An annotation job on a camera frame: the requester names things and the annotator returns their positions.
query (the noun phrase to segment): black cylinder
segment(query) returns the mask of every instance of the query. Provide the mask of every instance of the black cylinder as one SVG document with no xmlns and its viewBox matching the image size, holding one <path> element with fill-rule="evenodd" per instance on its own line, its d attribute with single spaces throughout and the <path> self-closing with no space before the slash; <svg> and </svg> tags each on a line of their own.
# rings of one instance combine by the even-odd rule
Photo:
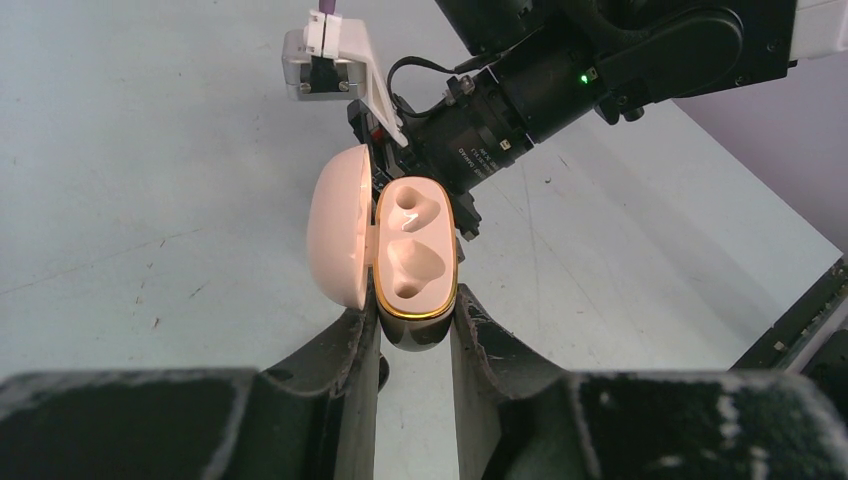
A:
<svg viewBox="0 0 848 480">
<path fill-rule="evenodd" d="M 592 65 L 591 43 L 564 23 L 535 32 L 491 70 L 530 138 L 540 143 L 608 94 Z"/>
<path fill-rule="evenodd" d="M 533 148 L 523 124 L 488 70 L 474 91 L 424 119 L 406 119 L 418 161 L 429 165 L 450 193 L 462 194 Z"/>
<path fill-rule="evenodd" d="M 465 48 L 472 55 L 480 55 L 499 53 L 520 42 L 542 26 L 554 10 L 555 2 L 436 0 L 436 3 Z"/>
</svg>

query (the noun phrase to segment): earbud charging case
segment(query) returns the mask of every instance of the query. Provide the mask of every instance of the earbud charging case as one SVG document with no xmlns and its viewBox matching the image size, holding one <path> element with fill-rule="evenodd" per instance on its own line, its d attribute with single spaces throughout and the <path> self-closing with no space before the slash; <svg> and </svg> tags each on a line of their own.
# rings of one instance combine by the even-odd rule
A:
<svg viewBox="0 0 848 480">
<path fill-rule="evenodd" d="M 324 167 L 309 214 L 312 277 L 334 302 L 363 309 L 373 269 L 380 322 L 404 350 L 439 343 L 456 298 L 453 212 L 441 185 L 423 177 L 390 182 L 371 225 L 371 160 L 364 145 Z"/>
</svg>

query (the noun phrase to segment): robotic arm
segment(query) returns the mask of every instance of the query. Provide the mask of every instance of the robotic arm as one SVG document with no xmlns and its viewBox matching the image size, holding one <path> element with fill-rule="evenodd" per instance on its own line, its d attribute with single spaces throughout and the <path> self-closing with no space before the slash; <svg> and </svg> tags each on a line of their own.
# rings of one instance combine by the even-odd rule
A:
<svg viewBox="0 0 848 480">
<path fill-rule="evenodd" d="M 783 78 L 798 59 L 848 49 L 848 0 L 436 3 L 473 56 L 459 66 L 405 57 L 384 83 L 364 23 L 320 12 L 286 35 L 283 65 L 298 100 L 354 100 L 375 195 L 401 176 L 433 178 L 466 239 L 481 220 L 469 191 L 590 110 L 636 121 L 650 103 Z M 392 93 L 407 65 L 454 75 L 424 112 Z"/>
</svg>

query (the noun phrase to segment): gold rim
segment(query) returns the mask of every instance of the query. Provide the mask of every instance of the gold rim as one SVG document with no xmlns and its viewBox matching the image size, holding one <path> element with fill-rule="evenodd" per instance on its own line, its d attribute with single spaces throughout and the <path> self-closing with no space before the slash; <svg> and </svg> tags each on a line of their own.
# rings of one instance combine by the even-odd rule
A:
<svg viewBox="0 0 848 480">
<path fill-rule="evenodd" d="M 447 205 L 447 208 L 448 208 L 448 216 L 450 217 L 451 228 L 456 228 L 456 227 L 454 227 L 453 208 L 451 208 L 450 197 L 448 197 L 448 192 L 445 191 L 444 187 L 442 187 L 442 185 L 439 182 L 437 182 L 437 181 L 435 181 L 431 178 L 427 178 L 427 180 L 432 181 L 433 183 L 435 183 L 439 187 L 439 190 L 442 192 L 442 196 L 445 199 L 445 205 Z M 374 217 L 374 220 L 375 220 L 375 224 L 378 225 L 378 226 L 380 225 L 380 211 L 381 211 L 380 206 L 383 204 L 383 198 L 385 198 L 385 195 L 381 194 L 380 198 L 377 200 L 377 214 Z M 404 312 L 402 310 L 398 310 L 398 309 L 392 307 L 389 304 L 388 300 L 386 300 L 386 296 L 383 294 L 383 289 L 381 287 L 382 284 L 380 283 L 380 266 L 379 266 L 380 254 L 378 253 L 374 257 L 374 263 L 372 265 L 372 270 L 374 271 L 374 283 L 375 283 L 374 288 L 377 291 L 377 301 L 380 302 L 380 305 L 382 305 L 382 307 L 386 310 L 387 313 L 389 313 L 390 315 L 393 315 L 395 317 L 398 317 L 398 318 L 411 319 L 411 320 L 424 320 L 424 319 L 428 319 L 428 318 L 438 317 L 438 316 L 444 314 L 446 311 L 448 311 L 448 309 L 450 309 L 451 305 L 454 303 L 454 299 L 456 298 L 456 288 L 457 288 L 456 284 L 457 284 L 457 276 L 459 274 L 459 265 L 458 265 L 457 260 L 456 260 L 456 236 L 454 236 L 453 241 L 451 242 L 451 247 L 452 247 L 451 251 L 453 252 L 453 255 L 451 256 L 451 258 L 453 259 L 454 267 L 453 267 L 453 280 L 452 280 L 452 283 L 451 283 L 450 296 L 448 297 L 448 300 L 447 300 L 447 302 L 445 302 L 444 305 L 442 305 L 441 307 L 439 307 L 436 310 L 433 310 L 432 312 L 427 312 L 427 313 Z"/>
</svg>

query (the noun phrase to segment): table surface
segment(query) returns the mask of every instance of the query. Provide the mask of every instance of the table surface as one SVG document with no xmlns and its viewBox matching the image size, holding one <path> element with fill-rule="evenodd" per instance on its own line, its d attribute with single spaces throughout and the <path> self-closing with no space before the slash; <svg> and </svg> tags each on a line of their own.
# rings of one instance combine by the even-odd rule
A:
<svg viewBox="0 0 848 480">
<path fill-rule="evenodd" d="M 4 4 L 0 378 L 263 368 L 338 316 L 304 234 L 318 173 L 355 139 L 344 103 L 286 99 L 279 60 L 311 7 Z M 435 3 L 340 7 L 380 27 L 384 70 L 464 59 Z M 443 82 L 397 90 L 423 108 Z M 565 368 L 727 368 L 840 256 L 677 107 L 647 110 L 588 115 L 473 192 L 460 280 Z M 376 478 L 455 477 L 447 342 L 384 351 Z"/>
</svg>

